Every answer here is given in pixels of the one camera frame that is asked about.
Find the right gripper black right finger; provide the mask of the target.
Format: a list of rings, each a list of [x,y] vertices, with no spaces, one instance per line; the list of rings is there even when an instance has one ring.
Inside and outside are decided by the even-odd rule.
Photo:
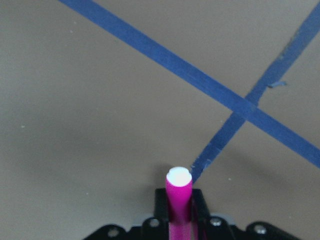
[[[207,206],[202,191],[198,188],[192,190],[191,196],[191,219],[194,225],[206,223],[211,218],[211,213]]]

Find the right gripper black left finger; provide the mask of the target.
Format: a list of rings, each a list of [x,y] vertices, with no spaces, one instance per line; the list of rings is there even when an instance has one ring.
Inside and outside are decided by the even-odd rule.
[[[153,216],[166,225],[169,223],[169,204],[165,188],[157,188],[154,192]]]

